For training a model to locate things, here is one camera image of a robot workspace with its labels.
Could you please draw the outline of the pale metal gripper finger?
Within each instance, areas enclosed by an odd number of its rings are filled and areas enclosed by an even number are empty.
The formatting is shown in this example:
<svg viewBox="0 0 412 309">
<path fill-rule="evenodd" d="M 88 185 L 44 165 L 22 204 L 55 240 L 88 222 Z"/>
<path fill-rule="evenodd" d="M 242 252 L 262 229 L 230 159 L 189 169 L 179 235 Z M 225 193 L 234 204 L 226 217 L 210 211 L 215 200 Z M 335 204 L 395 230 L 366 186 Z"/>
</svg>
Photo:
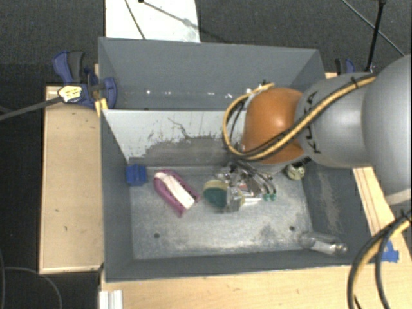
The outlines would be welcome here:
<svg viewBox="0 0 412 309">
<path fill-rule="evenodd" d="M 233 168 L 222 169 L 217 172 L 217 179 L 229 187 L 237 185 L 237 170 Z"/>
<path fill-rule="evenodd" d="M 261 196 L 255 196 L 252 192 L 242 191 L 239 188 L 229 187 L 226 193 L 226 212 L 238 212 L 245 205 L 255 205 L 261 201 Z"/>
</svg>

